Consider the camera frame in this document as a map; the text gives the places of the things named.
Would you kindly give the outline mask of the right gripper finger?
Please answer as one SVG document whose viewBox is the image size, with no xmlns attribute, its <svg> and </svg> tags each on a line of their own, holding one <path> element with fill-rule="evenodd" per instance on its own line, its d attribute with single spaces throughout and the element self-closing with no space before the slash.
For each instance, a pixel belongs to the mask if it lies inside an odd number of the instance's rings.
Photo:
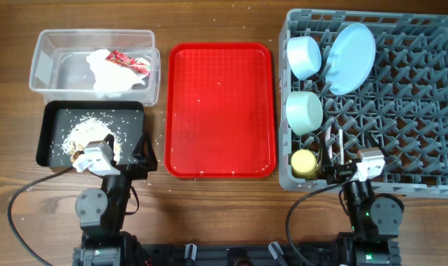
<svg viewBox="0 0 448 266">
<path fill-rule="evenodd" d="M 366 139 L 366 146 L 368 148 L 379 148 L 380 147 L 379 143 L 373 138 L 371 133 L 367 133 L 365 135 L 365 139 Z"/>
<path fill-rule="evenodd" d="M 331 162 L 325 135 L 321 134 L 319 137 L 320 143 L 319 143 L 319 165 L 321 168 L 321 172 L 323 174 L 332 174 L 333 173 L 333 164 Z"/>
</svg>

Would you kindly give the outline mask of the food scraps and rice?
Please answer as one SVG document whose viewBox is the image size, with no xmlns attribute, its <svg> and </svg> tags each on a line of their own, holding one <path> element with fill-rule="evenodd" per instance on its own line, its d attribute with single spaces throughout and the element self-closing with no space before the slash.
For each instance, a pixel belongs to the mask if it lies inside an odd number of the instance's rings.
<svg viewBox="0 0 448 266">
<path fill-rule="evenodd" d="M 143 113 L 128 109 L 61 109 L 56 112 L 47 161 L 50 166 L 72 165 L 71 158 L 91 143 L 114 136 L 114 160 L 134 163 L 132 152 L 143 131 Z"/>
</svg>

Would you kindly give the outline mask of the yellow plastic cup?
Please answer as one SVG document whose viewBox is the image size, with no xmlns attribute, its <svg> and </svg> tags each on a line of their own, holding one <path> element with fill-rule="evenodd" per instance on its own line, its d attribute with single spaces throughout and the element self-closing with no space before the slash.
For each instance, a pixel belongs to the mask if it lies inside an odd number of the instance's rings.
<svg viewBox="0 0 448 266">
<path fill-rule="evenodd" d="M 292 174 L 296 178 L 315 180 L 317 178 L 318 163 L 316 156 L 307 149 L 301 149 L 291 156 Z"/>
</svg>

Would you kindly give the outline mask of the white plastic spoon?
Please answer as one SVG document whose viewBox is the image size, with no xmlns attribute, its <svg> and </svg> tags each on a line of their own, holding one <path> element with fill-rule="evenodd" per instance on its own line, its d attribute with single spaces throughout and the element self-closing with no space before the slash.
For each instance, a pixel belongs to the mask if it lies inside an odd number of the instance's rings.
<svg viewBox="0 0 448 266">
<path fill-rule="evenodd" d="M 340 128 L 338 130 L 338 136 L 339 136 L 339 157 L 340 157 L 340 164 L 343 165 L 345 163 L 345 155 L 344 155 L 344 141 L 343 141 L 343 130 Z"/>
</svg>

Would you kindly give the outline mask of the white napkin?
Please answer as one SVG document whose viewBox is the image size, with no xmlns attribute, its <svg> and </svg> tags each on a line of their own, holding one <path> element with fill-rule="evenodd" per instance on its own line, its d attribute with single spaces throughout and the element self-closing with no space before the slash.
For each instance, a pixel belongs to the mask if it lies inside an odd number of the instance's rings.
<svg viewBox="0 0 448 266">
<path fill-rule="evenodd" d="M 86 57 L 89 68 L 95 76 L 93 89 L 96 92 L 123 92 L 134 85 L 145 85 L 144 74 L 137 74 L 126 66 L 108 61 L 109 50 L 96 50 Z"/>
</svg>

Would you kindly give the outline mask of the mint green bowl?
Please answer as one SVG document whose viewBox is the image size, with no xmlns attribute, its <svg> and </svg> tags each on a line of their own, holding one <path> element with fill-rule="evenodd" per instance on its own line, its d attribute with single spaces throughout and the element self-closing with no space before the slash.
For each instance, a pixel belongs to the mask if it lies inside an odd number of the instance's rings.
<svg viewBox="0 0 448 266">
<path fill-rule="evenodd" d="M 296 135 L 314 132 L 322 125 L 322 104 L 313 92 L 291 92 L 285 109 L 288 125 Z"/>
</svg>

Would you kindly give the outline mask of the red snack wrapper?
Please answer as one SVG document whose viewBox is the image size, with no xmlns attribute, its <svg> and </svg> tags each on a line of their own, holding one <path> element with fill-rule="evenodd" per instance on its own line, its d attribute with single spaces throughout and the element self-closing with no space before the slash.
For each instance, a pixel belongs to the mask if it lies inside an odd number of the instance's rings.
<svg viewBox="0 0 448 266">
<path fill-rule="evenodd" d="M 110 52 L 106 60 L 121 67 L 126 67 L 137 74 L 148 76 L 151 72 L 151 64 L 145 58 L 131 58 L 117 50 Z"/>
</svg>

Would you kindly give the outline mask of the light blue plate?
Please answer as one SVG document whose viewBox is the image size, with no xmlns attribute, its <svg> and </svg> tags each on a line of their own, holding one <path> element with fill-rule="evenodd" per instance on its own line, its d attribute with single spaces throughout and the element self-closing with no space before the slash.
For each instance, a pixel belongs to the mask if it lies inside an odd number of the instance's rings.
<svg viewBox="0 0 448 266">
<path fill-rule="evenodd" d="M 361 23 L 343 29 L 330 49 L 327 65 L 330 66 L 325 82 L 335 95 L 346 95 L 358 89 L 374 65 L 376 43 L 372 32 Z"/>
</svg>

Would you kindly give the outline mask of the blue bowl with food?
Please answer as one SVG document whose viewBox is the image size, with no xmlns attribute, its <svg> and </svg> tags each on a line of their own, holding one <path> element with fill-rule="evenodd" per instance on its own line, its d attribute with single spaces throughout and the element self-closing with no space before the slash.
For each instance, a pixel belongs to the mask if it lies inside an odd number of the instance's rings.
<svg viewBox="0 0 448 266">
<path fill-rule="evenodd" d="M 316 74 L 322 65 L 322 55 L 310 36 L 290 38 L 287 45 L 288 63 L 293 74 L 304 80 Z"/>
</svg>

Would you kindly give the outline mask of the white plastic fork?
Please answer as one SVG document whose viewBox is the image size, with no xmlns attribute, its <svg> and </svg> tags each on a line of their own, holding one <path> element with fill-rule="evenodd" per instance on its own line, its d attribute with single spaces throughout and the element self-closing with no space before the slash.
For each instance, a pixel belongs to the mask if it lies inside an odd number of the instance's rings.
<svg viewBox="0 0 448 266">
<path fill-rule="evenodd" d="M 332 145 L 330 144 L 331 129 L 332 129 L 332 126 L 328 126 L 328 128 L 325 132 L 325 144 L 327 146 L 327 152 L 328 152 L 328 156 L 330 159 L 333 157 Z"/>
</svg>

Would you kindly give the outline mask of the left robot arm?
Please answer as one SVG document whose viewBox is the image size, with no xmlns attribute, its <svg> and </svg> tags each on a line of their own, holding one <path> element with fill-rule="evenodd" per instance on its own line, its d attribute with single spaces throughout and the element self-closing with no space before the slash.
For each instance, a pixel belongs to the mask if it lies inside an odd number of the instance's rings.
<svg viewBox="0 0 448 266">
<path fill-rule="evenodd" d="M 72 166 L 78 172 L 88 171 L 102 179 L 100 188 L 88 188 L 78 196 L 75 212 L 83 231 L 81 246 L 74 249 L 74 265 L 150 265 L 151 256 L 138 238 L 122 230 L 131 197 L 138 198 L 132 182 L 146 180 L 157 170 L 157 158 L 148 132 L 143 132 L 135 145 L 134 161 L 118 165 L 114 160 L 111 134 L 92 141 L 77 151 Z"/>
</svg>

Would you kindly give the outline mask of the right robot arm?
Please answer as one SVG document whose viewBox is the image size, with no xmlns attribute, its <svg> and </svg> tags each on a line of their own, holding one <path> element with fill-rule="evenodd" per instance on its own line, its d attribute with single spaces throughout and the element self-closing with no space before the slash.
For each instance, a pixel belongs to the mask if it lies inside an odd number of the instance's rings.
<svg viewBox="0 0 448 266">
<path fill-rule="evenodd" d="M 371 180 L 380 177 L 389 159 L 388 153 L 371 136 L 369 146 L 349 163 L 332 163 L 325 137 L 321 137 L 318 162 L 321 175 L 329 184 L 340 187 L 340 202 L 350 219 L 352 231 L 339 233 L 332 243 L 332 265 L 401 264 L 398 237 L 404 204 L 391 194 L 376 194 Z"/>
</svg>

